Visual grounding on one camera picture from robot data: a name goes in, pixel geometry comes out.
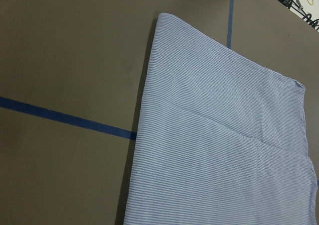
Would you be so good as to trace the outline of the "light blue striped shirt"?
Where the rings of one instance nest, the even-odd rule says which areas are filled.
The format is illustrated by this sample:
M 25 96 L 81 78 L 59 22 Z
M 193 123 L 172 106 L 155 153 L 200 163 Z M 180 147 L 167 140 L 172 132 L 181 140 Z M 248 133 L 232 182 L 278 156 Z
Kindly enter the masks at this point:
M 305 90 L 161 13 L 124 224 L 316 224 Z

